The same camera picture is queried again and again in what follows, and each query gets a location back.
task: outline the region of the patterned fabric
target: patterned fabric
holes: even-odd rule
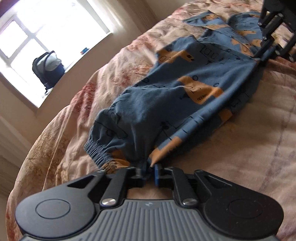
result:
[[[241,109],[261,79],[260,71],[252,74],[259,61],[252,42],[262,37],[258,15],[232,16],[233,27],[210,11],[185,20],[207,30],[159,50],[148,75],[99,112],[84,147],[96,165],[111,162],[113,152],[122,162],[154,165],[193,133],[209,135]]]
[[[83,147],[97,113],[108,108],[123,92],[143,79],[157,61],[155,53],[179,37],[199,38],[204,27],[182,20],[207,10],[226,21],[233,14],[260,11],[261,0],[199,0],[187,3],[171,16],[123,48],[98,70],[83,89],[50,122],[28,153],[14,189],[10,193],[6,226],[8,241],[18,241],[15,222],[17,204],[27,196],[97,170]],[[274,36],[278,42],[289,38],[284,27]],[[282,241],[296,240],[296,64],[282,58],[269,61],[257,91],[245,107],[204,142],[186,141],[180,155],[166,159],[167,165],[193,173],[203,169],[275,198],[284,209],[278,232]],[[109,172],[128,163],[114,160]],[[170,191],[153,183],[129,190],[129,198],[169,198]]]

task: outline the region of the mattress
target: mattress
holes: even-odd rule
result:
[[[7,203],[8,241],[21,232],[15,222],[17,204],[36,192],[97,170],[83,147],[97,113],[109,107],[128,86],[142,79],[156,62],[155,53],[179,37],[204,32],[182,20],[210,10],[227,20],[239,12],[260,11],[259,0],[199,0],[186,3],[123,48],[87,81],[71,103],[44,129],[26,157]],[[288,31],[274,36],[281,43]],[[193,173],[203,169],[231,182],[276,199],[284,209],[277,234],[296,240],[296,64],[282,58],[269,60],[258,89],[243,110],[231,117],[202,144],[187,141],[187,151],[170,155],[165,165]],[[127,166],[114,163],[109,172]],[[152,183],[131,189],[129,198],[163,199],[170,191]]]

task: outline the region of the bag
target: bag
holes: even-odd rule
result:
[[[65,73],[62,61],[53,53],[55,52],[44,53],[34,59],[32,64],[33,72],[40,79],[46,90],[53,88]]]

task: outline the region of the gray ribbed panel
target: gray ribbed panel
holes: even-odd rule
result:
[[[92,227],[67,241],[234,241],[205,224],[200,213],[173,200],[125,200],[102,211]],[[24,237],[23,241],[34,241]],[[271,236],[258,241],[278,241]]]

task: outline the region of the elastic cuff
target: elastic cuff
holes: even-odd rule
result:
[[[93,159],[95,164],[100,168],[104,164],[112,161],[112,157],[106,153],[106,146],[99,145],[93,139],[89,138],[87,143],[84,146],[84,150],[87,154]]]

